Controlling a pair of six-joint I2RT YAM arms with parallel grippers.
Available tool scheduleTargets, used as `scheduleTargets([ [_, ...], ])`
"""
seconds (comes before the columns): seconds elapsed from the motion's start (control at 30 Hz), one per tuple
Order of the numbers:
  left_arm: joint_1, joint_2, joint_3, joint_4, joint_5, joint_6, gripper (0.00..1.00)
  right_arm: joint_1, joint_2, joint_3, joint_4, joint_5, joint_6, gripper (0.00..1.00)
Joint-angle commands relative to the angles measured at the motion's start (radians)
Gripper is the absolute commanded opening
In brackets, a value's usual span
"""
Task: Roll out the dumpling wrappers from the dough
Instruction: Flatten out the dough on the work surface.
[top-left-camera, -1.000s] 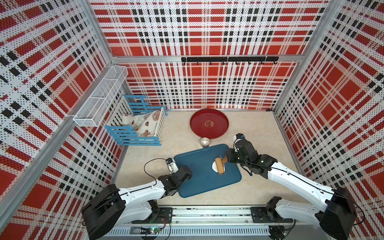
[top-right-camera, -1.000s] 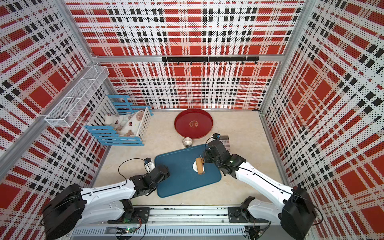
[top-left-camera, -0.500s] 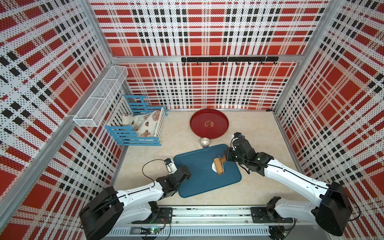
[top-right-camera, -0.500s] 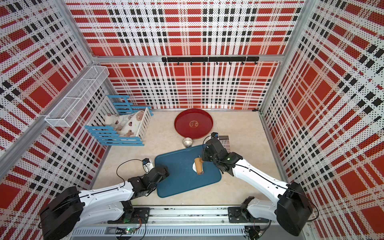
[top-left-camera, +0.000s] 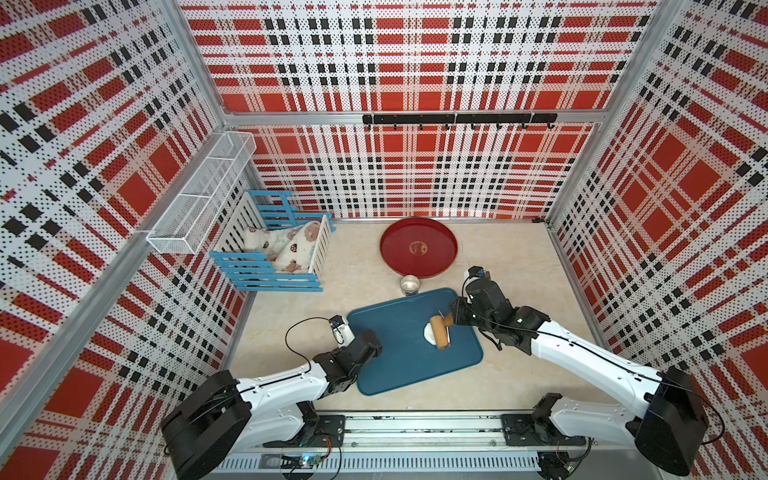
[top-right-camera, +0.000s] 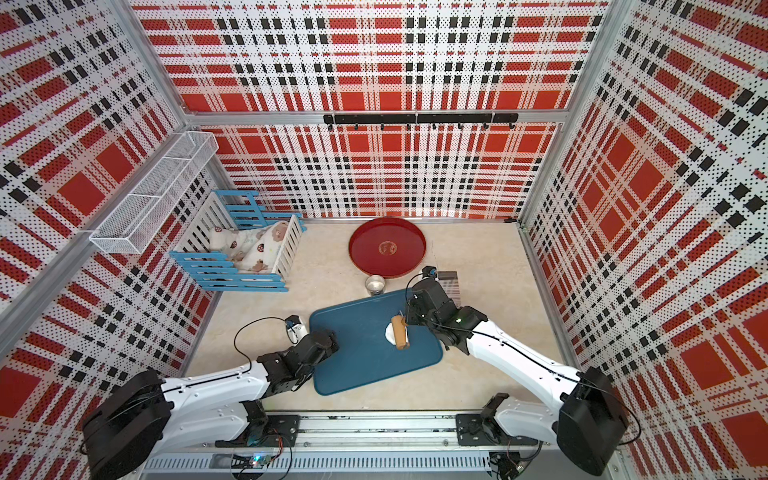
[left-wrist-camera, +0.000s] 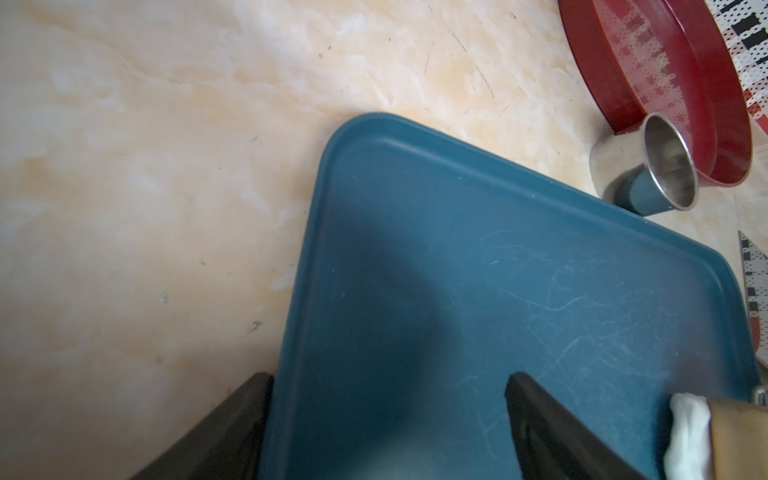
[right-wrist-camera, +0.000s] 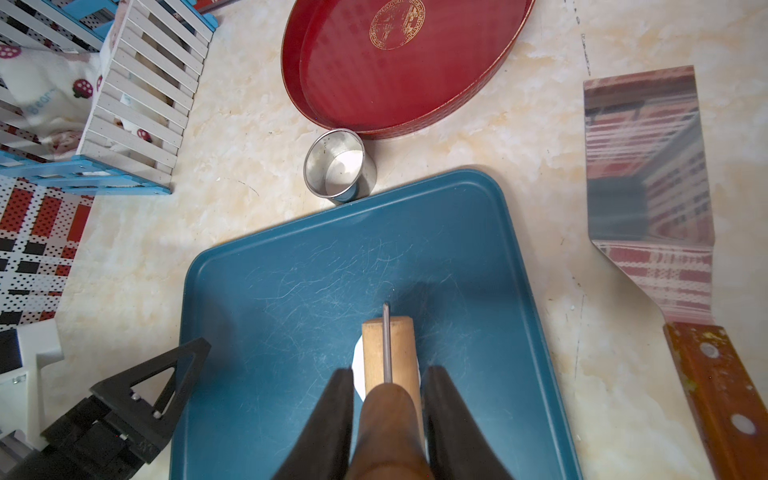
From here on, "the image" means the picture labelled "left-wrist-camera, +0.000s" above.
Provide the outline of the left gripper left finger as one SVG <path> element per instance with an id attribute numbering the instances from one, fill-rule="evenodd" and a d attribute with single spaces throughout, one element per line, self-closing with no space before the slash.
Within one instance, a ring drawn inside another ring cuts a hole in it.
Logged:
<path id="1" fill-rule="evenodd" d="M 250 377 L 136 479 L 254 479 L 274 378 Z"/>

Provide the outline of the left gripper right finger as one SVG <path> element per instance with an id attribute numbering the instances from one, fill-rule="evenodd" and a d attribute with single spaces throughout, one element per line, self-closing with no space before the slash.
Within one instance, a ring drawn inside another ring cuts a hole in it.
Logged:
<path id="1" fill-rule="evenodd" d="M 530 375 L 511 375 L 505 398 L 524 479 L 643 477 Z"/>

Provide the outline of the white dough piece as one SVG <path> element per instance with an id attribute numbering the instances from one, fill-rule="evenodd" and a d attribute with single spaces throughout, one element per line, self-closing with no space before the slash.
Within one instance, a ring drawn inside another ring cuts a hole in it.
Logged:
<path id="1" fill-rule="evenodd" d="M 677 393 L 671 397 L 669 406 L 673 423 L 663 457 L 666 478 L 713 479 L 712 411 L 708 400 L 690 393 Z"/>

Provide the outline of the wooden rolling pin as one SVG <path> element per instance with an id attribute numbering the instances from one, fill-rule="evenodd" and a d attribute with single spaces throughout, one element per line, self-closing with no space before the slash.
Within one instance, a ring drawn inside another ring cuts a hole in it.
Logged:
<path id="1" fill-rule="evenodd" d="M 751 402 L 710 399 L 715 479 L 767 479 L 767 386 Z"/>

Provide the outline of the teal plastic tray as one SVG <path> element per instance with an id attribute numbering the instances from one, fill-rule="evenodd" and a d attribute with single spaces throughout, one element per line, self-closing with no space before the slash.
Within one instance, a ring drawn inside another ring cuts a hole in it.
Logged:
<path id="1" fill-rule="evenodd" d="M 259 477 L 517 479 L 517 372 L 650 479 L 674 393 L 747 401 L 759 382 L 718 252 L 405 118 L 343 124 Z"/>

